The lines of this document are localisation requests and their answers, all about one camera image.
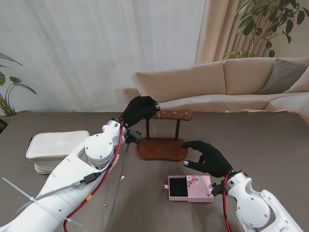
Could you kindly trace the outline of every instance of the wooden jewelry stand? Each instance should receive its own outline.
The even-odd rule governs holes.
[[[177,120],[175,138],[151,138],[149,135],[149,120],[146,120],[146,137],[142,138],[137,145],[137,153],[142,160],[168,160],[181,161],[187,154],[188,149],[181,149],[184,140],[179,139],[180,121],[189,121],[192,118],[190,110],[160,110],[154,119]]]

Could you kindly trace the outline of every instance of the black gloved hand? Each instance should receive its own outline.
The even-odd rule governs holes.
[[[157,102],[150,96],[135,97],[130,101],[129,105],[127,105],[125,111],[119,118],[127,124],[127,127],[131,127],[143,118],[150,119],[155,115],[157,112],[156,104]]]
[[[187,161],[187,165],[184,163],[184,165],[188,168],[192,168],[203,173],[209,173],[217,178],[226,176],[228,171],[233,169],[222,153],[208,143],[203,141],[190,141],[182,145],[182,148],[188,147],[203,153],[200,156],[198,163],[190,160]]]

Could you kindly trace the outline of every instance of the sofa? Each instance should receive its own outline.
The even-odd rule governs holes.
[[[283,60],[309,63],[309,58]],[[163,109],[285,109],[309,117],[309,87],[302,92],[257,94],[269,79],[274,63],[275,58],[229,59],[172,71],[137,72],[132,80],[141,96],[151,96]]]

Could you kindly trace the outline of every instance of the gray table surface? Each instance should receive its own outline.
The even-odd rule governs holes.
[[[6,177],[31,196],[36,196],[47,176],[37,174],[26,158],[28,143],[42,132],[87,130],[101,127],[119,113],[26,113],[16,117],[0,134],[0,177]],[[144,122],[135,129],[145,134]],[[151,133],[172,137],[175,122],[151,121]],[[304,231],[309,231],[309,126],[294,113],[194,113],[182,122],[180,138],[203,140],[217,147],[235,169],[253,179],[257,191],[272,192]],[[189,150],[187,159],[200,153]],[[121,172],[123,155],[102,188],[73,219],[83,228],[70,231],[105,232]],[[111,232],[225,232],[222,198],[211,204],[169,202],[164,189],[169,175],[201,174],[181,162],[142,161],[136,145],[129,148],[125,178],[121,182]],[[0,225],[8,223],[27,199],[0,180]],[[243,231],[235,215],[235,201],[228,199],[228,216],[234,232]]]

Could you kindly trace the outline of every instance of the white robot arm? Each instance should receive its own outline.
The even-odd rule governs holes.
[[[246,232],[302,232],[273,194],[253,190],[252,179],[244,172],[232,172],[226,191],[237,201],[236,214]]]
[[[52,232],[85,199],[89,201],[109,168],[117,163],[118,142],[123,143],[127,136],[127,130],[113,120],[102,130],[75,148],[49,175],[36,203],[29,202],[0,232]]]

